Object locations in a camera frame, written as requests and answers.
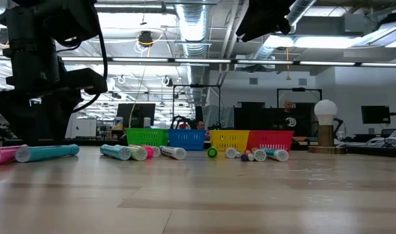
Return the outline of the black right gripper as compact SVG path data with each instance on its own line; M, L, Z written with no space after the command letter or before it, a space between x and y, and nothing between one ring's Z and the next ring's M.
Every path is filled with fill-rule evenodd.
M280 31L288 34L290 25L285 18L295 0L250 0L250 6L236 30L236 35L247 42L260 36Z

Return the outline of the green plastic basket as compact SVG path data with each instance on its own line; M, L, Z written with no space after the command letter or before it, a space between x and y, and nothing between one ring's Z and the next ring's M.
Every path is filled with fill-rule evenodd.
M127 143L133 145L166 146L168 131L166 129L127 128Z

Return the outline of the blue plastic basket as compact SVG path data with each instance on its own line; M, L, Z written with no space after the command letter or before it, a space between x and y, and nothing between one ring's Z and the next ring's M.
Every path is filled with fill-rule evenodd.
M172 147L183 148L187 151L202 151L205 144L205 130L197 129L169 129L169 144Z

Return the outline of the yellow plastic basket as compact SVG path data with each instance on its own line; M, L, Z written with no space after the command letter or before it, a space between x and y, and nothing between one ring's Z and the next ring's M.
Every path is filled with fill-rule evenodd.
M210 130L211 145L218 151L226 151L228 148L244 151L249 134L249 130Z

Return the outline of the black robot station frame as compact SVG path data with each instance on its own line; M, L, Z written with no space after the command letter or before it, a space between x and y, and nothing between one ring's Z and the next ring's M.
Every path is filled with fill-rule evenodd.
M221 86L219 84L211 85L211 84L198 84L198 83L195 83L195 84L174 84L173 85L173 87L172 87L172 122L170 124L170 129L174 128L174 120L176 118L179 118L178 116L174 115L175 96L178 93L182 92L182 91L176 92L176 88L177 87L182 87L182 89L184 89L185 87L189 87L189 88L209 88L210 90L212 90L214 88L217 88L218 92L214 91L214 93L218 96L218 122L215 125L217 127L220 127L220 128L222 127L222 124L221 124L221 113L220 113L221 112L221 104L222 104Z
M298 88L277 88L276 89L276 107L280 108L280 100L281 100L281 91L286 91L286 92L309 92L311 95L314 96L314 98L317 101L321 101L323 99L323 90L322 89L313 89L313 88L303 88L303 87L298 87Z

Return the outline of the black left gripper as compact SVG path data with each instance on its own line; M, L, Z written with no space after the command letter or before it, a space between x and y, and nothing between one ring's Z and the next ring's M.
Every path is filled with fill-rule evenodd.
M2 56L10 60L12 75L6 78L6 83L14 88L0 90L0 114L11 131L26 143L43 139L63 141L81 98L50 95L83 89L84 71L66 71L51 40L41 44L11 42L3 48ZM40 104L10 99L21 96L43 98Z

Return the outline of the black partition screen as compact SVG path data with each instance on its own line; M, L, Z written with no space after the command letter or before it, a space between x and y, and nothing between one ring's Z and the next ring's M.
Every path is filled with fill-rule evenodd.
M264 103L243 103L234 107L234 128L236 130L286 130L283 128L284 108L265 107ZM297 118L295 131L311 130L313 117L312 103L294 103L293 114Z

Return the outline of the pink highlighter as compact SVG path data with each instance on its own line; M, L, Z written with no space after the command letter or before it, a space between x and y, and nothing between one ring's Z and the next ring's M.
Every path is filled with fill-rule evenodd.
M16 152L21 147L23 147L23 145L0 147L0 164L5 164L15 161Z
M137 148L144 148L147 151L147 159L153 158L154 151L151 146L145 146L145 145L138 146L138 145L132 145L132 144L130 144L130 146L137 147Z

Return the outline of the blue highlighter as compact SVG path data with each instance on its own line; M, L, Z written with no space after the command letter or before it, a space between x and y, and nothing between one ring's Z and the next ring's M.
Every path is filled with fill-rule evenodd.
M76 144L61 146L27 146L24 145L16 151L15 160L19 163L30 163L56 159L59 157L74 156L79 153Z
M100 153L121 161L128 161L131 158L131 150L122 146L110 146L104 144L99 149Z

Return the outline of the white bulb brass lamp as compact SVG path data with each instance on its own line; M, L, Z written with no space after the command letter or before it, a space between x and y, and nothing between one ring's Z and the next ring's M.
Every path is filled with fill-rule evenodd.
M336 104L328 99L321 100L315 105L314 113L319 123L318 145L310 146L308 153L346 154L345 148L339 148L334 144L334 117L337 114Z

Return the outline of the black computer monitor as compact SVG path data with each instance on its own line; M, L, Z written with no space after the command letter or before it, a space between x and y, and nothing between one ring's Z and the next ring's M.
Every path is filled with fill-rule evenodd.
M391 115L388 106L361 106L364 124L390 124Z
M155 117L154 103L121 103L118 105L116 116L124 118L124 127L143 128L144 117Z

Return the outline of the black ceiling device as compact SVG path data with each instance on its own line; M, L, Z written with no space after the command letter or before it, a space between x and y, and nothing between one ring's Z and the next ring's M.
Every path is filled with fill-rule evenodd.
M142 31L138 37L138 43L142 47L151 47L153 45L152 32Z

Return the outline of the white cabinet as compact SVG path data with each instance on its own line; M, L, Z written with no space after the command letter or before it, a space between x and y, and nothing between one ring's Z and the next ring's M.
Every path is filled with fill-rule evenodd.
M96 131L96 119L72 118L68 122L65 138L95 137Z

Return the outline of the dark blue cap whiteboard marker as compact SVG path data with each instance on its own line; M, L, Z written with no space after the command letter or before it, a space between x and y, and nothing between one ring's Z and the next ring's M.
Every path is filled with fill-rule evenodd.
M176 160L183 160L187 152L183 148L171 147L171 146L160 146L161 154L167 157L171 157Z

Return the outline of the light green highlighter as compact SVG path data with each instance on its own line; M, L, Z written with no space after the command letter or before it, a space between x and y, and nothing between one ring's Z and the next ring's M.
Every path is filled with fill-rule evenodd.
M117 148L129 149L131 152L131 158L136 161L145 161L148 157L148 152L145 148L140 146L121 146L116 145Z

